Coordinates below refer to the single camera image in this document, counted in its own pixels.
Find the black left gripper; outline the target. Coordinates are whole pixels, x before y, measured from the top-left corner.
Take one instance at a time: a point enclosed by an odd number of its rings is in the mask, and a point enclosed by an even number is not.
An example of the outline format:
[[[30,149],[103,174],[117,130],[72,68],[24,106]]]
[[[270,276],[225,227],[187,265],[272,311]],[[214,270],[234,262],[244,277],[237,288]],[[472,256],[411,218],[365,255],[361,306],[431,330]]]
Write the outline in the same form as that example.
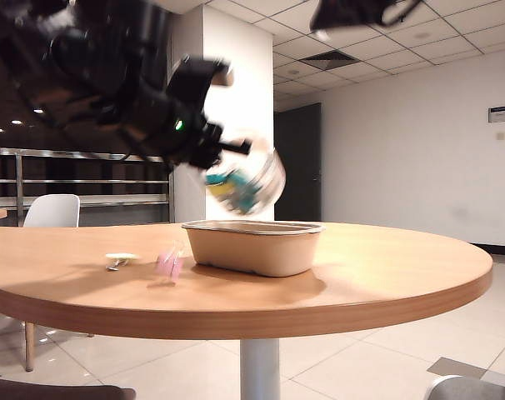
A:
[[[188,163],[200,169],[212,168],[223,160],[223,152],[248,155],[251,152],[251,138],[222,140],[223,127],[214,123],[194,125],[177,120],[172,132],[184,141],[172,153],[175,163]]]

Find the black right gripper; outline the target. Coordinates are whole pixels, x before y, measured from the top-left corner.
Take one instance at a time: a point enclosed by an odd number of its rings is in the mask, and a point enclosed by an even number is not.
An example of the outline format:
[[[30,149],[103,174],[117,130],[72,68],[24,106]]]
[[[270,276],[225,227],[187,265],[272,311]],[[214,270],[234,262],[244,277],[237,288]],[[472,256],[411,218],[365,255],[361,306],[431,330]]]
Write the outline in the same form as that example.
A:
[[[340,25],[396,25],[403,22],[422,2],[320,0],[309,23],[311,30]]]

